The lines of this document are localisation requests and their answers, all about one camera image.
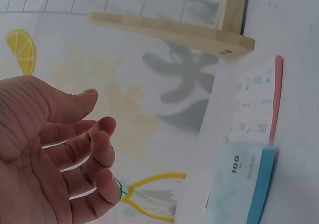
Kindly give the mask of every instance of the fingernail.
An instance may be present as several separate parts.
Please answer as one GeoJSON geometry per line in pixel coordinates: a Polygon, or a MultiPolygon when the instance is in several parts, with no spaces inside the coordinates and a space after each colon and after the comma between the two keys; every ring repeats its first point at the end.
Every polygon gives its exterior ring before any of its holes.
{"type": "Polygon", "coordinates": [[[91,94],[94,92],[96,92],[96,89],[87,89],[87,90],[83,91],[81,94],[91,94]]]}

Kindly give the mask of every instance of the finger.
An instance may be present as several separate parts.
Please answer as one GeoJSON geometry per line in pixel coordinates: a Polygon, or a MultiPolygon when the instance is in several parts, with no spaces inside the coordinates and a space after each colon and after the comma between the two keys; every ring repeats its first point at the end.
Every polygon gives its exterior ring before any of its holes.
{"type": "Polygon", "coordinates": [[[93,189],[97,174],[114,163],[115,153],[104,131],[92,135],[91,152],[89,159],[80,167],[62,172],[70,197],[93,189]]]}
{"type": "Polygon", "coordinates": [[[34,76],[19,76],[0,81],[1,113],[14,126],[10,139],[26,143],[51,123],[72,124],[82,120],[95,106],[95,89],[69,95],[34,76]]]}
{"type": "Polygon", "coordinates": [[[120,198],[120,188],[110,170],[102,170],[96,178],[97,189],[84,197],[72,199],[72,224],[82,224],[103,216],[120,198]]]}
{"type": "Polygon", "coordinates": [[[47,148],[45,151],[60,170],[74,166],[91,153],[91,137],[94,133],[104,131],[110,137],[115,126],[116,122],[113,118],[105,117],[82,135],[58,146],[47,148]]]}
{"type": "Polygon", "coordinates": [[[75,124],[48,123],[47,127],[39,133],[42,146],[57,144],[77,137],[88,131],[97,122],[82,120],[75,124]]]}

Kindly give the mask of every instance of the notepad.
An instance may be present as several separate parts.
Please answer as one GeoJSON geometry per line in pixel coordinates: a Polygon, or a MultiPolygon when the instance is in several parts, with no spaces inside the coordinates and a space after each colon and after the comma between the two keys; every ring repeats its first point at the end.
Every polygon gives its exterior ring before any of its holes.
{"type": "Polygon", "coordinates": [[[266,199],[275,149],[258,144],[223,144],[210,198],[208,224],[257,224],[266,199]]]}
{"type": "Polygon", "coordinates": [[[276,56],[239,76],[230,142],[272,144],[278,118],[282,74],[283,58],[276,56]]]}

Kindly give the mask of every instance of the wooden easel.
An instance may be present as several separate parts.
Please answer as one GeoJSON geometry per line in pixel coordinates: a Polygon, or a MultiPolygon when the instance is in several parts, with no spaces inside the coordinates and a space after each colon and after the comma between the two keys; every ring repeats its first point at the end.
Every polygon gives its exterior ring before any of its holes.
{"type": "Polygon", "coordinates": [[[255,40],[240,35],[246,0],[220,0],[217,28],[176,21],[92,12],[89,23],[144,34],[214,54],[228,57],[250,52],[255,40]]]}

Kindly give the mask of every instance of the red paper edge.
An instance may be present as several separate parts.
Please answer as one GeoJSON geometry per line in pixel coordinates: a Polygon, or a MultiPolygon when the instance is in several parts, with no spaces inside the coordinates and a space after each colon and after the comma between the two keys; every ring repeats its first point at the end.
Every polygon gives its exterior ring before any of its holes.
{"type": "Polygon", "coordinates": [[[273,103],[273,120],[271,123],[269,143],[272,146],[275,138],[275,131],[277,126],[277,119],[279,113],[281,87],[283,81],[283,69],[284,69],[284,59],[281,56],[276,56],[275,61],[275,92],[274,92],[274,103],[273,103]]]}

